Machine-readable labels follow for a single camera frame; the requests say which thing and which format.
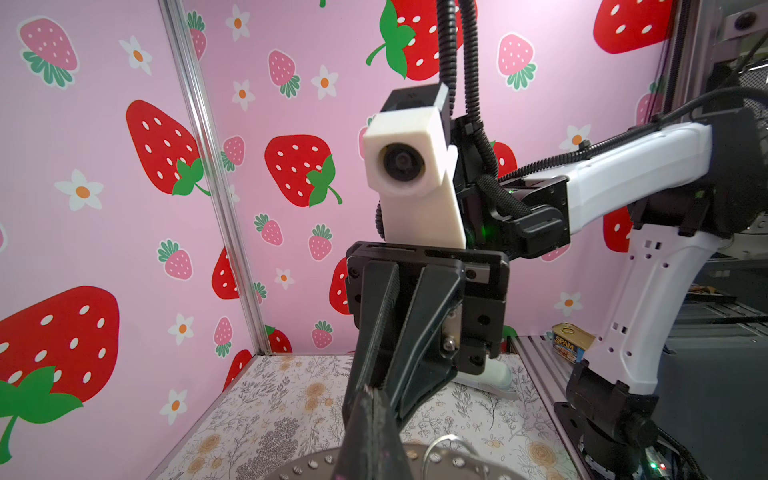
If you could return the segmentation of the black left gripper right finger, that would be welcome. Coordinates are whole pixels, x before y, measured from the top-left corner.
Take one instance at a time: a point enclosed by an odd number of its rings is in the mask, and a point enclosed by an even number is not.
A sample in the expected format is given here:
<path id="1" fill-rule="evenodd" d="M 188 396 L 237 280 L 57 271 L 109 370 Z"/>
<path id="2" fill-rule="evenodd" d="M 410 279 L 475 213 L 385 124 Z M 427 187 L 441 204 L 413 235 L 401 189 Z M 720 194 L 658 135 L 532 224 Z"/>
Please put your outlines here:
<path id="1" fill-rule="evenodd" d="M 410 460 L 390 411 L 390 402 L 381 390 L 373 391 L 373 478 L 412 479 Z"/>

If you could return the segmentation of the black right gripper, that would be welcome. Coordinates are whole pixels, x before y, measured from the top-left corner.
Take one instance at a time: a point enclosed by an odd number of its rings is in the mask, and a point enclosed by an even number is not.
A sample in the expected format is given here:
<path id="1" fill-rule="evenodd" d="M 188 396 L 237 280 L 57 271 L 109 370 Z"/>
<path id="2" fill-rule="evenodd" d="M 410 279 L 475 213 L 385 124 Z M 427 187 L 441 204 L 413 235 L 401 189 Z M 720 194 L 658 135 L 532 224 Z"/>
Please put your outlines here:
<path id="1" fill-rule="evenodd" d="M 457 372 L 481 374 L 499 355 L 505 254 L 357 242 L 346 260 L 349 309 L 359 329 L 343 405 L 347 430 L 365 393 L 384 385 L 401 429 Z"/>

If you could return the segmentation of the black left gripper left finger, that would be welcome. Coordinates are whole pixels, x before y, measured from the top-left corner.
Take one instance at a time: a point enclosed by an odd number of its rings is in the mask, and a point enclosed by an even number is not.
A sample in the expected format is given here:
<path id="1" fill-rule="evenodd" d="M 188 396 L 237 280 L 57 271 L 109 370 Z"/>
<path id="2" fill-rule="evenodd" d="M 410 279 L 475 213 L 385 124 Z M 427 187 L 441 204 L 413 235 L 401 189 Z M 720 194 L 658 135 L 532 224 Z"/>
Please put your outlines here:
<path id="1" fill-rule="evenodd" d="M 345 436 L 337 455 L 332 479 L 372 479 L 375 455 L 372 452 L 374 395 L 369 387 L 360 390 L 346 421 Z"/>

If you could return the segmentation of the metal keyring with yellow tag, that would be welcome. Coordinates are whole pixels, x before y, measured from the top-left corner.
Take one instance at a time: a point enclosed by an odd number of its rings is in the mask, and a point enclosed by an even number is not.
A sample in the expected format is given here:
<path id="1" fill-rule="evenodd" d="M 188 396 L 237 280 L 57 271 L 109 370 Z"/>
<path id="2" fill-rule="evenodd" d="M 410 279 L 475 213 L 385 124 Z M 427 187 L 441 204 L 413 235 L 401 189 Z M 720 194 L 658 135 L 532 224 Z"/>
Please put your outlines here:
<path id="1" fill-rule="evenodd" d="M 510 468 L 479 455 L 468 442 L 444 435 L 428 445 L 405 443 L 403 452 L 387 453 L 360 467 L 341 462 L 341 449 L 327 449 L 292 460 L 266 475 L 268 479 L 521 479 Z"/>

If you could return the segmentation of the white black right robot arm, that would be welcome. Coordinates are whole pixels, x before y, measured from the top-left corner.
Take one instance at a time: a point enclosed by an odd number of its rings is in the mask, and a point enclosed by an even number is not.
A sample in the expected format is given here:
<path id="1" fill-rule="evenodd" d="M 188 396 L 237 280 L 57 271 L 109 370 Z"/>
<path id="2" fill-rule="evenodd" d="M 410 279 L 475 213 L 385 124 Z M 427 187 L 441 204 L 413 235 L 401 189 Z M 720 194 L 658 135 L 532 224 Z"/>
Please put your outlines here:
<path id="1" fill-rule="evenodd" d="M 516 258 L 567 244 L 591 221 L 627 207 L 623 271 L 604 330 L 566 390 L 590 466 L 607 478 L 641 472 L 658 438 L 651 415 L 661 354 L 690 284 L 726 238 L 763 209 L 767 168 L 745 109 L 684 122 L 681 111 L 630 130 L 606 152 L 553 177 L 453 176 L 472 153 L 469 126 L 433 108 L 379 114 L 364 136 L 369 186 L 385 239 L 347 253 L 360 334 L 343 404 L 344 467 L 355 478 L 404 473 L 399 432 L 458 372 L 497 356 Z"/>

